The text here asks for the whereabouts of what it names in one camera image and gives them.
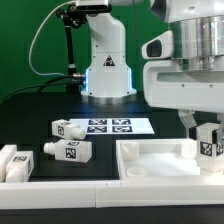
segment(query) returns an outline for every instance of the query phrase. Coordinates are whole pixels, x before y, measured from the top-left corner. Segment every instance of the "green wall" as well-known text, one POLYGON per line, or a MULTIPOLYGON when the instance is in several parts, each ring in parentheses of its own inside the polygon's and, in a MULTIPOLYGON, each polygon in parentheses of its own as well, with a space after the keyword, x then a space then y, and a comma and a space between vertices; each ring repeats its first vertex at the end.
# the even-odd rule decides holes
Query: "green wall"
MULTIPOLYGON (((34 74, 29 68, 28 52, 32 39, 49 12, 63 0, 1 1, 0 14, 0 102, 10 92, 31 85, 44 84, 53 77, 34 74)), ((167 29, 149 11, 148 0, 132 6, 114 7, 112 15, 122 21, 127 35, 127 64, 133 69, 134 87, 142 90, 142 68, 145 60, 141 46, 167 29)), ((88 25, 73 31, 75 61, 79 72, 90 64, 88 25)), ((38 38, 33 55, 34 67, 40 72, 67 72, 67 52, 62 21, 52 16, 38 38)), ((64 91, 63 87, 47 91, 64 91)))

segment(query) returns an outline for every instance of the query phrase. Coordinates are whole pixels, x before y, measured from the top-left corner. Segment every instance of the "black table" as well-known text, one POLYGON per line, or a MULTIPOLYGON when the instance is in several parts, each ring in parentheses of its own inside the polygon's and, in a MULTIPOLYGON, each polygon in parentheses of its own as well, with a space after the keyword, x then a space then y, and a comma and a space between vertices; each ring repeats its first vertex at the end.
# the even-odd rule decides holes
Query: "black table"
MULTIPOLYGON (((197 113, 198 123, 215 122, 209 113, 197 113)), ((30 181, 117 180, 115 142, 121 139, 183 138, 185 130, 176 110, 150 108, 138 93, 133 102, 99 105, 65 93, 23 93, 0 105, 0 146, 17 144, 33 150, 35 168, 30 181), (92 135, 93 156, 88 164, 55 161, 43 152, 51 135, 51 122, 72 118, 148 118, 154 135, 92 135)), ((223 206, 169 206, 103 209, 1 210, 0 223, 223 223, 223 206)))

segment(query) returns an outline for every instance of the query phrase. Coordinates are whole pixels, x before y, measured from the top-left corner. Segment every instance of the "white container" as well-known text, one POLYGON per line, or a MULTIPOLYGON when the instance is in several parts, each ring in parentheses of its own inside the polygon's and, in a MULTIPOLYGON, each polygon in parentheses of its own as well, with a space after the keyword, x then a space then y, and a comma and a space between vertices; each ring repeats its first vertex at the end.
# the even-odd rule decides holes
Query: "white container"
POLYGON ((16 152, 6 166, 8 183, 27 182, 34 168, 33 152, 16 152))
POLYGON ((16 145, 5 145, 0 151, 0 182, 5 181, 6 165, 16 151, 16 145))
POLYGON ((86 132, 80 128, 79 124, 70 123, 66 120, 58 120, 52 122, 52 135, 67 140, 83 140, 86 137, 86 132))
POLYGON ((55 155, 56 160, 87 163, 92 157, 92 143, 60 140, 57 143, 46 143, 44 152, 55 155))

